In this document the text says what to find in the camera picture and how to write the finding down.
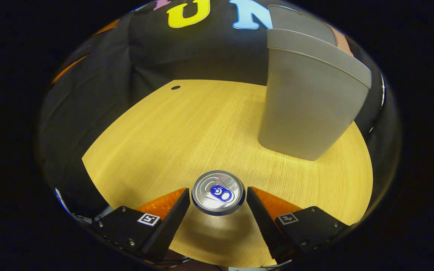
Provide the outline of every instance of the colorful letter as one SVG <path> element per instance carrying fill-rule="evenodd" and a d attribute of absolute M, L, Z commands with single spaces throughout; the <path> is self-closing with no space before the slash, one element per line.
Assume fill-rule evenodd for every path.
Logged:
<path fill-rule="evenodd" d="M 258 29 L 259 24 L 254 22 L 252 14 L 264 24 L 267 29 L 272 29 L 269 10 L 253 0 L 230 0 L 237 6 L 238 20 L 233 24 L 236 29 Z"/>
<path fill-rule="evenodd" d="M 210 0 L 193 0 L 192 3 L 197 3 L 197 13 L 192 17 L 183 17 L 184 7 L 187 4 L 178 5 L 169 9 L 167 11 L 168 25 L 176 29 L 189 26 L 202 21 L 210 13 Z"/>
<path fill-rule="evenodd" d="M 168 0 L 156 0 L 157 6 L 153 10 L 158 10 L 159 8 L 163 7 L 164 5 L 170 4 L 172 1 Z"/>

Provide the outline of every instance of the pink letter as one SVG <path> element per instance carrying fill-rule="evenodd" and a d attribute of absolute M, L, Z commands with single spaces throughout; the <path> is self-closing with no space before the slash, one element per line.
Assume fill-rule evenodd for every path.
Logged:
<path fill-rule="evenodd" d="M 153 10 L 158 10 L 159 8 L 163 7 L 164 5 L 170 4 L 172 1 L 168 0 L 156 0 L 157 6 Z"/>

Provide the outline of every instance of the wooden table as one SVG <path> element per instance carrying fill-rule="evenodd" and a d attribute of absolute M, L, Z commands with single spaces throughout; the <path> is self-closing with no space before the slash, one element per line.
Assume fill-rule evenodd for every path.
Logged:
<path fill-rule="evenodd" d="M 356 124 L 317 161 L 265 149 L 257 140 L 265 92 L 241 82 L 174 80 L 110 125 L 83 156 L 85 167 L 113 208 L 191 189 L 200 175 L 219 169 L 245 187 L 302 208 L 319 206 L 348 225 L 359 221 L 372 168 Z M 275 264 L 246 202 L 227 216 L 206 215 L 191 202 L 170 249 L 221 266 Z"/>

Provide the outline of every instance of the blue pull tab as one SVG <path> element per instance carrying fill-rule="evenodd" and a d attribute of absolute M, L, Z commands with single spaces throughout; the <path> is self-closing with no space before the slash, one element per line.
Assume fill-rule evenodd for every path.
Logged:
<path fill-rule="evenodd" d="M 223 202 L 227 202 L 232 197 L 232 192 L 220 185 L 214 185 L 210 189 L 210 194 L 212 194 L 212 196 L 216 197 L 217 199 L 220 199 Z"/>

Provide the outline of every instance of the yellow letter u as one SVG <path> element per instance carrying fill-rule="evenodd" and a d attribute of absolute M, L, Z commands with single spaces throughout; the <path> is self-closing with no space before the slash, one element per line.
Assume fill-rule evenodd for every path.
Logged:
<path fill-rule="evenodd" d="M 184 7 L 187 4 L 178 5 L 169 9 L 167 11 L 168 25 L 176 29 L 189 26 L 202 21 L 210 13 L 210 0 L 193 0 L 192 3 L 197 3 L 197 13 L 192 17 L 183 17 Z"/>

